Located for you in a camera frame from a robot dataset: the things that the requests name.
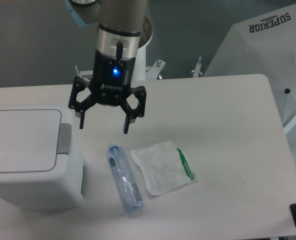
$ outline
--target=white table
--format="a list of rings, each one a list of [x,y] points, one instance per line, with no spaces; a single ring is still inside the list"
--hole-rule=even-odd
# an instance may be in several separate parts
[[[40,213],[0,199],[0,240],[239,240],[296,235],[296,169],[263,75],[144,83],[146,115],[123,134],[120,107],[96,105],[75,130],[87,165],[85,205]],[[71,85],[0,88],[0,105],[68,103]],[[105,151],[172,140],[197,183],[152,198],[130,160],[144,202],[129,218]]]

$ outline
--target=crumpled plastic bag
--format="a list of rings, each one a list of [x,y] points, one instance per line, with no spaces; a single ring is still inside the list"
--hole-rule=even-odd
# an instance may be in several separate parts
[[[141,168],[146,188],[152,195],[162,195],[194,180],[184,153],[172,141],[132,150],[131,156]]]

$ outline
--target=green zip seal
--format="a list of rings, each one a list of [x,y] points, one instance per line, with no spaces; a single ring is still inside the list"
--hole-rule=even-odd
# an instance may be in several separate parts
[[[190,177],[191,180],[194,180],[195,179],[194,172],[190,170],[190,168],[188,166],[188,162],[185,158],[185,155],[183,154],[183,152],[179,148],[177,148],[177,150],[179,152],[179,156],[180,156],[184,171],[186,172],[187,176]]]

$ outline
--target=gripper logo text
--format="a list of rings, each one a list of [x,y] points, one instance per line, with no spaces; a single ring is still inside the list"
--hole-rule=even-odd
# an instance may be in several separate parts
[[[123,90],[121,86],[110,86],[105,84],[101,84],[101,89],[113,89],[113,90],[119,90],[119,91]]]

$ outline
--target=metal bracket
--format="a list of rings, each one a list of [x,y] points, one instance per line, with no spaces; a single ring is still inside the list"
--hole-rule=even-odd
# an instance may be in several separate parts
[[[82,80],[90,82],[90,80],[93,78],[94,71],[79,71],[77,65],[74,67],[76,69],[77,77],[80,77]]]
[[[146,81],[162,79],[160,72],[165,67],[166,62],[158,59],[153,66],[146,67]]]
[[[199,57],[199,60],[196,64],[196,67],[194,68],[194,70],[191,70],[191,73],[192,73],[192,77],[193,78],[201,78],[204,73],[201,71],[201,68],[202,68],[202,57],[200,56]]]

